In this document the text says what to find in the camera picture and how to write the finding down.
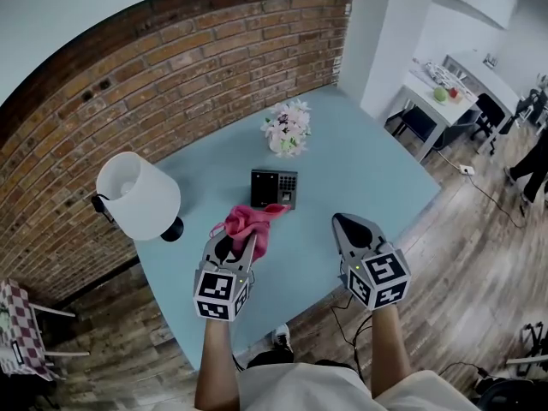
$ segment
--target checkered tablecloth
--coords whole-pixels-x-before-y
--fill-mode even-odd
[[[2,371],[5,374],[38,374],[45,380],[53,380],[45,366],[44,350],[34,327],[26,290],[19,288],[14,280],[4,280],[0,283],[0,302],[9,310],[9,328],[0,333],[0,345],[11,348],[16,341],[23,357],[22,365],[0,358]]]

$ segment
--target black lamp base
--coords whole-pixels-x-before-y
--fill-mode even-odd
[[[173,224],[164,233],[162,233],[160,237],[167,242],[173,242],[181,237],[184,229],[185,226],[182,223],[181,218],[176,217]]]

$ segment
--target electrical outlet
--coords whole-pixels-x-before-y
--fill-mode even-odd
[[[463,175],[470,175],[472,176],[475,174],[475,170],[472,166],[466,166],[465,164],[459,165],[459,170]]]

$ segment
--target black pants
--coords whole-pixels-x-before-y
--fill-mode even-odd
[[[264,352],[255,356],[255,358],[247,364],[247,368],[254,366],[269,366],[270,364],[291,364],[295,360],[293,352],[288,348],[275,348],[269,352]],[[319,360],[316,366],[342,366],[354,370],[348,364],[341,364],[333,360]]]
[[[548,173],[548,133],[543,133],[537,145],[529,151],[528,155],[510,169],[510,174],[515,180],[521,176],[532,174],[523,194],[529,201],[534,202],[546,173]],[[548,182],[545,184],[546,193],[548,193]]]

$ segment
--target person's arm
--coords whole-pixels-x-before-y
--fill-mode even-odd
[[[237,411],[240,395],[232,361],[229,323],[208,319],[205,327],[194,407],[202,411]]]
[[[371,392],[377,397],[412,373],[396,305],[373,311]]]

